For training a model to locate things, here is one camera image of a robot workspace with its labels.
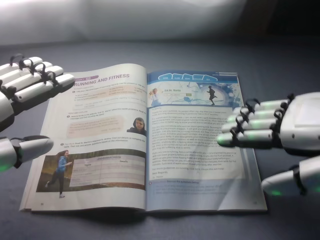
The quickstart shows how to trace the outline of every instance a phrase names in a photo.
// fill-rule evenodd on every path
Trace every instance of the open magazine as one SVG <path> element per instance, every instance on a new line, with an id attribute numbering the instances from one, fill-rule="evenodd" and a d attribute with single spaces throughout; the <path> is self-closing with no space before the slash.
<path id="1" fill-rule="evenodd" d="M 20 209 L 267 209 L 252 149 L 216 143 L 243 99 L 236 73 L 147 74 L 121 64 L 74 72 L 50 99 Z"/>

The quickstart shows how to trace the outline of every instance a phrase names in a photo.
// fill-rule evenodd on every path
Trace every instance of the dark tabletop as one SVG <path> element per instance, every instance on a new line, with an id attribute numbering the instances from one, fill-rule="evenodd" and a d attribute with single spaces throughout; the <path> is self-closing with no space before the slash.
<path id="1" fill-rule="evenodd" d="M 65 72 L 134 63 L 148 72 L 165 69 L 237 72 L 244 99 L 284 99 L 320 91 L 319 39 L 232 39 L 215 43 L 92 42 L 0 48 L 0 65 L 17 52 L 37 56 Z M 48 103 L 15 118 L 0 136 L 37 135 Z M 305 159 L 283 150 L 257 150 L 261 179 Z M 154 214 L 119 209 L 68 213 L 19 212 L 31 162 L 0 174 L 1 240 L 96 239 L 320 239 L 320 197 L 267 197 L 267 213 Z"/>

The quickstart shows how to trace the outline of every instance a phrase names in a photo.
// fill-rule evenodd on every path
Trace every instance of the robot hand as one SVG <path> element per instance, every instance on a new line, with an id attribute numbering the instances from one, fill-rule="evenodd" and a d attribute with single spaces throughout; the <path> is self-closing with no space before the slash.
<path id="1" fill-rule="evenodd" d="M 278 196 L 320 192 L 320 92 L 275 101 L 248 100 L 233 110 L 217 143 L 229 148 L 283 148 L 291 155 L 313 156 L 261 185 L 267 194 Z"/>
<path id="2" fill-rule="evenodd" d="M 71 74 L 63 74 L 60 66 L 53 66 L 40 57 L 25 58 L 17 54 L 0 66 L 0 132 L 12 125 L 15 116 L 29 110 L 75 83 Z M 51 150 L 54 143 L 46 136 L 24 138 L 0 137 L 0 172 L 35 159 Z"/>

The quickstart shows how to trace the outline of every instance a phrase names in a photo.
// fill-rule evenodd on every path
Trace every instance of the black leggings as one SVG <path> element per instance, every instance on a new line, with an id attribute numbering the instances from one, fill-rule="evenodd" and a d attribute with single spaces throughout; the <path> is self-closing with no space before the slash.
<path id="1" fill-rule="evenodd" d="M 56 180 L 59 179 L 59 189 L 60 189 L 60 194 L 62 194 L 64 190 L 64 180 L 65 180 L 65 172 L 54 172 L 52 176 L 52 180 L 48 183 L 48 185 L 52 185 L 56 182 Z"/>

